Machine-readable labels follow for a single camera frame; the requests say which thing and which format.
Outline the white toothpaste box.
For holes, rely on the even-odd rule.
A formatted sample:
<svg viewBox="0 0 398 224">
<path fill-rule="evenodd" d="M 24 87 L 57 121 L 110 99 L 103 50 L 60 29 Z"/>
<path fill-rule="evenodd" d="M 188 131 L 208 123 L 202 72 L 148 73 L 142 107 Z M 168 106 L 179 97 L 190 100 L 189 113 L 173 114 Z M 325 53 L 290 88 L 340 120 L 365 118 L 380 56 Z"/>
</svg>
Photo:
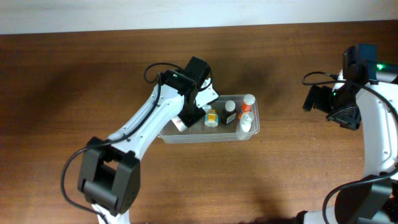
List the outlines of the white toothpaste box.
<svg viewBox="0 0 398 224">
<path fill-rule="evenodd" d="M 179 118 L 179 116 L 174 116 L 171 121 L 175 125 L 175 127 L 178 129 L 179 132 L 183 132 L 186 130 L 186 125 L 183 123 L 183 121 Z"/>
</svg>

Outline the small jar with gold lid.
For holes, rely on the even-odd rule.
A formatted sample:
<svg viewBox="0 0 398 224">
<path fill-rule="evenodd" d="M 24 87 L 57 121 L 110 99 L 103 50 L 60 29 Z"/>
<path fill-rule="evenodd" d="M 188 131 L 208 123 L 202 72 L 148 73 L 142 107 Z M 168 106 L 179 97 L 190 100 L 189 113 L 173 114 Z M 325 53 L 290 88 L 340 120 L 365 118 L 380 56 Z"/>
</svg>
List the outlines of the small jar with gold lid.
<svg viewBox="0 0 398 224">
<path fill-rule="evenodd" d="M 219 117 L 217 110 L 209 110 L 205 115 L 205 126 L 210 128 L 217 127 L 219 123 Z"/>
</svg>

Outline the dark bottle with white cap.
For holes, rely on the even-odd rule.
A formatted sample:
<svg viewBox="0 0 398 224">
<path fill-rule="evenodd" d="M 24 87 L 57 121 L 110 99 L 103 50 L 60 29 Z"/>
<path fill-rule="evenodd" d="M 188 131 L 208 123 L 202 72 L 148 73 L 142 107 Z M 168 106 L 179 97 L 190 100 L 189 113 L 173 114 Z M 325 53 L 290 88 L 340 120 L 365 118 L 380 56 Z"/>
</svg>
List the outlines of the dark bottle with white cap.
<svg viewBox="0 0 398 224">
<path fill-rule="evenodd" d="M 221 123 L 229 124 L 236 117 L 236 103 L 232 100 L 228 100 L 225 103 L 224 109 L 221 112 Z"/>
</svg>

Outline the white bottle with pink label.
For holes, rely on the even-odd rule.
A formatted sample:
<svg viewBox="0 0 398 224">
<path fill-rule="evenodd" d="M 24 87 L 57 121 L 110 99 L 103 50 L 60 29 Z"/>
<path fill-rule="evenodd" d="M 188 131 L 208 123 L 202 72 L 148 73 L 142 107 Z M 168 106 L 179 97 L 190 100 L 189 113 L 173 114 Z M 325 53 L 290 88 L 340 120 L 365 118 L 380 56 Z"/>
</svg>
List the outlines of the white bottle with pink label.
<svg viewBox="0 0 398 224">
<path fill-rule="evenodd" d="M 250 138 L 250 130 L 252 122 L 254 121 L 254 114 L 252 112 L 245 112 L 242 114 L 239 124 L 236 127 L 236 136 L 238 140 L 248 140 Z"/>
</svg>

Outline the orange tube with white cap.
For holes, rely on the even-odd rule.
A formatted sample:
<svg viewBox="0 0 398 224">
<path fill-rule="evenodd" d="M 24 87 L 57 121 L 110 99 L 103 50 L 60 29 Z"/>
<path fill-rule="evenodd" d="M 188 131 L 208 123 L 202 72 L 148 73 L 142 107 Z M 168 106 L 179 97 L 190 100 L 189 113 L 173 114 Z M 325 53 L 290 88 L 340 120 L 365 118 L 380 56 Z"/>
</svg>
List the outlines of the orange tube with white cap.
<svg viewBox="0 0 398 224">
<path fill-rule="evenodd" d="M 243 103 L 241 105 L 238 119 L 241 119 L 242 115 L 246 112 L 249 112 L 251 110 L 252 105 L 256 102 L 256 98 L 252 94 L 246 94 L 243 97 Z"/>
</svg>

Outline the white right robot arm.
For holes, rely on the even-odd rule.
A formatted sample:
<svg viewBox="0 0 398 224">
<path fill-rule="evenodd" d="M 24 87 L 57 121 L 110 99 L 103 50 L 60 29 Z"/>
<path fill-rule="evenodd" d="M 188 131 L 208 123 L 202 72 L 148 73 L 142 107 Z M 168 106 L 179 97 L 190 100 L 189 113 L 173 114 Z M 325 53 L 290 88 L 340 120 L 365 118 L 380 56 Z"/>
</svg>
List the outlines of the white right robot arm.
<svg viewBox="0 0 398 224">
<path fill-rule="evenodd" d="M 343 54 L 331 81 L 309 83 L 305 111 L 320 110 L 342 128 L 361 128 L 364 172 L 333 189 L 318 211 L 296 223 L 397 223 L 397 65 L 377 59 L 377 47 L 357 44 Z"/>
</svg>

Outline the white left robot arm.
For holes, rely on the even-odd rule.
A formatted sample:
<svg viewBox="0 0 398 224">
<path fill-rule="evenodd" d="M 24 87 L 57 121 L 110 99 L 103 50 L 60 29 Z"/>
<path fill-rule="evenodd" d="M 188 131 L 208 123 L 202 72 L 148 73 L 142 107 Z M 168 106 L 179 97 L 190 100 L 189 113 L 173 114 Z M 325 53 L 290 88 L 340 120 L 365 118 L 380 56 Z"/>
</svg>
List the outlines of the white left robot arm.
<svg viewBox="0 0 398 224">
<path fill-rule="evenodd" d="M 193 126 L 218 99 L 210 68 L 197 74 L 167 70 L 156 82 L 152 95 L 123 127 L 105 140 L 91 138 L 79 151 L 78 190 L 100 223 L 129 223 L 128 211 L 141 187 L 141 159 L 152 141 L 173 119 Z"/>
</svg>

